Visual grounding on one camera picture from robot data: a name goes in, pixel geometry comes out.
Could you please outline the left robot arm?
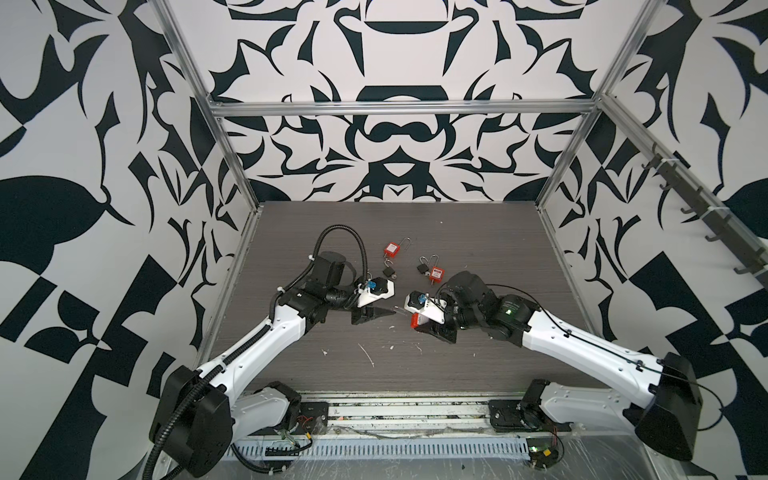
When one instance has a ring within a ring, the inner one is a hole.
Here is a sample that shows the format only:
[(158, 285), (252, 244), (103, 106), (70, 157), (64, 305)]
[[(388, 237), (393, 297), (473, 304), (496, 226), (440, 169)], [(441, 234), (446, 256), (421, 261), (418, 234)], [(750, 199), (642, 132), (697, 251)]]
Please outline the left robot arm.
[(394, 295), (394, 282), (361, 276), (342, 285), (346, 263), (335, 252), (314, 255), (295, 283), (276, 292), (269, 315), (235, 345), (196, 369), (181, 366), (169, 375), (150, 427), (153, 447), (143, 478), (153, 477), (162, 454), (176, 463), (168, 478), (182, 471), (199, 478), (249, 434), (295, 427), (301, 403), (297, 392), (280, 382), (253, 394), (245, 389), (329, 312), (346, 311), (353, 324), (390, 315), (375, 303)]

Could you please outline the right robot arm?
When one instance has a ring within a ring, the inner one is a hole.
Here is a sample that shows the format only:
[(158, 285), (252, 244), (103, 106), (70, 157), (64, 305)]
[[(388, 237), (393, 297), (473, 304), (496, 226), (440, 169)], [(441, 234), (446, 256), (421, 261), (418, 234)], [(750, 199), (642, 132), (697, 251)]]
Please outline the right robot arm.
[(703, 407), (701, 388), (686, 358), (656, 357), (624, 348), (551, 314), (533, 298), (506, 288), (497, 294), (462, 271), (435, 294), (413, 291), (404, 303), (414, 330), (453, 344), (463, 330), (555, 358), (605, 385), (576, 392), (554, 382), (535, 387), (536, 406), (556, 423), (614, 416), (654, 451), (678, 461), (694, 456)]

